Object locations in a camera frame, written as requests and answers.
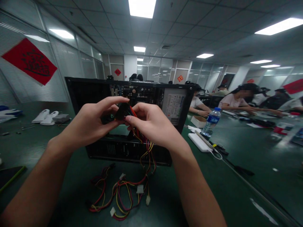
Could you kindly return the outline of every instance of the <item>finger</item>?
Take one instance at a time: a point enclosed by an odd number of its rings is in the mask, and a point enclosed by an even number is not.
[[[107,110],[112,105],[120,102],[129,102],[128,98],[124,98],[122,96],[111,96],[106,97],[105,99],[102,99],[100,102],[96,103],[97,109],[100,113],[102,113],[104,110]]]

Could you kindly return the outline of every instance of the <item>ceiling light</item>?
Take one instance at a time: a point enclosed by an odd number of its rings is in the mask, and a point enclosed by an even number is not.
[[[272,60],[260,60],[260,61],[252,61],[252,64],[262,64],[262,63],[268,63],[272,62]]]
[[[284,21],[281,21],[279,23],[276,23],[272,26],[269,26],[267,28],[264,28],[260,31],[255,32],[255,34],[260,34],[260,35],[274,35],[279,32],[291,29],[293,27],[297,27],[299,25],[303,24],[303,19],[298,19],[298,18],[288,18]]]
[[[152,18],[156,0],[128,0],[131,16]]]
[[[280,65],[267,65],[267,66],[261,66],[262,68],[273,68],[273,67],[279,67]]]
[[[208,58],[211,56],[213,56],[213,55],[212,54],[201,54],[201,55],[197,56],[197,58]]]
[[[283,66],[283,67],[278,67],[278,69],[287,69],[287,68],[293,68],[293,66]]]
[[[136,52],[145,52],[145,47],[134,47],[134,51],[136,51]]]
[[[67,38],[67,39],[75,38],[71,33],[67,32],[65,30],[59,30],[59,29],[50,29],[50,30],[52,32],[56,33],[57,35],[61,36],[62,38]]]
[[[34,35],[25,35],[25,36],[27,36],[29,38],[32,38],[32,39],[35,39],[35,40],[40,41],[40,42],[50,43],[50,41],[48,41],[46,39],[43,39],[40,36],[34,36]]]

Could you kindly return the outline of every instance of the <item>hand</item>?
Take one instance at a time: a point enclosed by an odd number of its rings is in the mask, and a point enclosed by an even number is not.
[[[73,121],[61,134],[53,138],[65,149],[76,150],[80,147],[96,142],[105,136],[110,130],[123,124],[124,121],[111,121],[103,125],[101,117],[114,114],[119,109],[116,103],[128,102],[129,99],[122,96],[107,97],[98,103],[87,103],[82,106]]]
[[[138,103],[133,107],[138,118],[127,116],[126,125],[128,130],[136,127],[143,135],[145,135],[153,143],[165,147],[173,148],[174,144],[182,139],[180,133],[171,124],[169,119],[164,115],[157,105]]]
[[[199,110],[198,115],[202,117],[208,117],[209,113],[210,113],[209,111]]]

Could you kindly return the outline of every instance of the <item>ventilation grille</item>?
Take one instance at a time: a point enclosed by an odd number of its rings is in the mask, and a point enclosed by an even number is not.
[[[107,144],[107,153],[111,155],[116,155],[116,146],[115,144]]]
[[[171,122],[173,125],[178,125],[179,118],[171,118],[171,119],[170,119],[170,122]]]

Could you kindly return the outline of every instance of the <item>computer component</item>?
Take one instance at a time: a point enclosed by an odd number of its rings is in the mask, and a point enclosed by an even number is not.
[[[97,103],[108,96],[123,96],[130,99],[129,105],[139,102],[158,105],[175,128],[182,132],[187,113],[193,98],[195,85],[158,84],[153,82],[112,81],[65,77],[73,108],[77,114],[86,103]],[[106,123],[114,116],[102,118]],[[146,144],[120,125],[108,135],[86,147],[90,158],[139,163],[146,152]],[[154,145],[153,152],[157,165],[170,166],[172,163],[169,151]]]

